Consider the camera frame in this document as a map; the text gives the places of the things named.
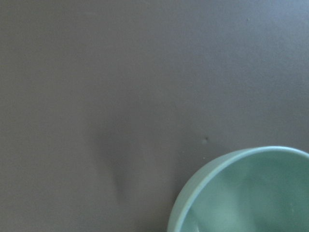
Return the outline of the light green bowl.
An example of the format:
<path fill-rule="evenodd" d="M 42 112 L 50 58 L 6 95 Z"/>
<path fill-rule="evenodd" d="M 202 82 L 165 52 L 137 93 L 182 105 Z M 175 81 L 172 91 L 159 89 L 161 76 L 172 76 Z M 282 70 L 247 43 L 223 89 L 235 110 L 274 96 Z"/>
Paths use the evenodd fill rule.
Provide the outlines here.
<path fill-rule="evenodd" d="M 169 232 L 306 232 L 309 155 L 284 146 L 248 148 L 201 167 L 172 208 Z"/>

